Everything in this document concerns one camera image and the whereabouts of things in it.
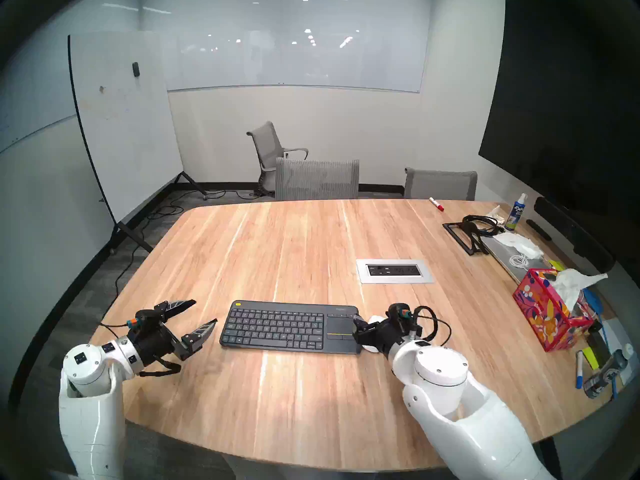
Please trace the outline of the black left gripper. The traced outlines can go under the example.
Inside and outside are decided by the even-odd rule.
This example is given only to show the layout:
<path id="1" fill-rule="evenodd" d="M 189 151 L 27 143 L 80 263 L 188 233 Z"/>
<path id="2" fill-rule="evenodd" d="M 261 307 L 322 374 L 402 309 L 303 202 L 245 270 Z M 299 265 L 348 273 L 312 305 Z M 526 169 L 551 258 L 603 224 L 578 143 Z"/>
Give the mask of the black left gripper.
<path id="1" fill-rule="evenodd" d="M 178 363 L 164 360 L 165 355 L 174 354 L 179 360 L 185 361 L 193 355 L 191 350 L 200 350 L 205 341 L 215 329 L 217 319 L 204 323 L 191 333 L 187 333 L 179 340 L 165 326 L 165 322 L 197 302 L 194 299 L 163 301 L 153 309 L 143 309 L 136 312 L 135 317 L 127 321 L 129 331 L 127 338 L 132 343 L 143 369 L 157 362 L 167 371 L 179 371 Z"/>

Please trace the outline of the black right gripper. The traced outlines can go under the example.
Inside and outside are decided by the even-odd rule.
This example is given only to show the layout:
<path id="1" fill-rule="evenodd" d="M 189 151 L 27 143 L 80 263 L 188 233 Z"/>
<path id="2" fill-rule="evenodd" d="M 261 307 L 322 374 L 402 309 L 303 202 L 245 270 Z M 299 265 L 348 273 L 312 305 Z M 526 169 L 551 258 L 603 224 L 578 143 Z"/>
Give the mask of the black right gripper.
<path id="1" fill-rule="evenodd" d="M 419 338 L 421 327 L 410 306 L 394 303 L 389 306 L 381 321 L 366 321 L 359 315 L 353 317 L 354 340 L 358 345 L 374 348 L 388 355 L 395 344 Z"/>

